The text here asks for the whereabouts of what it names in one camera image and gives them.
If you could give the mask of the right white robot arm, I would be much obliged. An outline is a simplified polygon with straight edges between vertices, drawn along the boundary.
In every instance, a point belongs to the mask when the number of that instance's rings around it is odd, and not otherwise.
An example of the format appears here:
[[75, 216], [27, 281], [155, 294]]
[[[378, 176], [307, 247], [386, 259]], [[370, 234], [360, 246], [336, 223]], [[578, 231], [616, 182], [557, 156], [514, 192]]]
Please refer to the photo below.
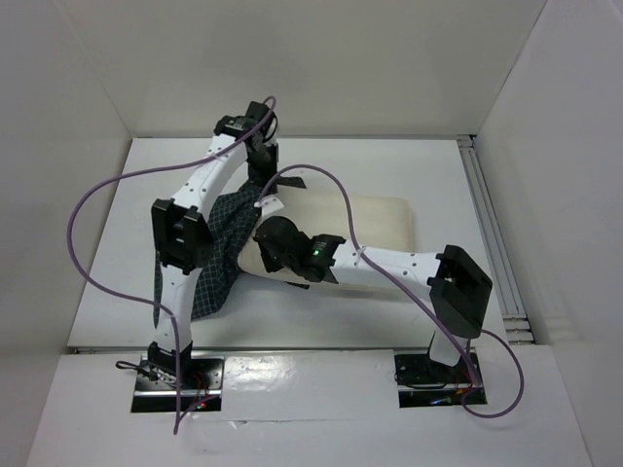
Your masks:
[[448, 245], [441, 253], [357, 247], [336, 235], [309, 237], [282, 216], [263, 221], [253, 240], [268, 273], [287, 269], [306, 284], [376, 289], [402, 284], [411, 295], [432, 304], [437, 330], [424, 368], [436, 381], [457, 372], [467, 345], [481, 335], [493, 283], [458, 246]]

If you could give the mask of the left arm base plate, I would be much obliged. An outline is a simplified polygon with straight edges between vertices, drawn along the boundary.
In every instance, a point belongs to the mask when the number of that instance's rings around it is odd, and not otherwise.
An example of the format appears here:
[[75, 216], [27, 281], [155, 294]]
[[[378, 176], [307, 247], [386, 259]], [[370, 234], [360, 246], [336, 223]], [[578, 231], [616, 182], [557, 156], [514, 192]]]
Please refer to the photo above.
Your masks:
[[[130, 411], [132, 413], [175, 413], [176, 386], [174, 376], [151, 369], [147, 356], [140, 355], [138, 363], [118, 361], [135, 372]], [[195, 404], [195, 413], [216, 413], [222, 408], [225, 357], [193, 352], [190, 365], [181, 382], [180, 411], [184, 413]]]

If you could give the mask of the dark plaid pillowcase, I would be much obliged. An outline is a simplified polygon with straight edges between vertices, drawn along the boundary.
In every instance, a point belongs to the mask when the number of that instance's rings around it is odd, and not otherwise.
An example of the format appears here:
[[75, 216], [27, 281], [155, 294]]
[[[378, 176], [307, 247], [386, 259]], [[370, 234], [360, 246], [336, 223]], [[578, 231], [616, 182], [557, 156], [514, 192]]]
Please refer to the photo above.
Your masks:
[[207, 225], [214, 249], [195, 288], [191, 320], [199, 321], [218, 312], [240, 275], [238, 256], [260, 219], [254, 203], [262, 187], [250, 180], [215, 200]]

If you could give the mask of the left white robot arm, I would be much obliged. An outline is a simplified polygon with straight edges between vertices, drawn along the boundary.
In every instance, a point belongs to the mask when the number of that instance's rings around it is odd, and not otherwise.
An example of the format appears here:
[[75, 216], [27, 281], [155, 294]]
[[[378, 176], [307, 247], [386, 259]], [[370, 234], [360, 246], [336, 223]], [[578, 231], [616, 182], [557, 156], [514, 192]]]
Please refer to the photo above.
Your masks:
[[275, 105], [269, 96], [219, 120], [205, 160], [170, 198], [152, 204], [155, 336], [147, 361], [171, 388], [191, 379], [192, 321], [225, 302], [238, 254], [259, 219], [255, 203], [274, 190]]

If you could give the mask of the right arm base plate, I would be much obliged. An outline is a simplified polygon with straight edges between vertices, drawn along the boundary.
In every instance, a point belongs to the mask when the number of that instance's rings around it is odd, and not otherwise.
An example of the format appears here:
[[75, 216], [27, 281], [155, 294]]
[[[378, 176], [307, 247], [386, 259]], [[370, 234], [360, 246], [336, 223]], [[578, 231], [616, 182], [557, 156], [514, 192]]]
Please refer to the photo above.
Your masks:
[[396, 352], [393, 359], [401, 409], [488, 403], [484, 385], [473, 383], [462, 358], [453, 367], [430, 360], [423, 350]]

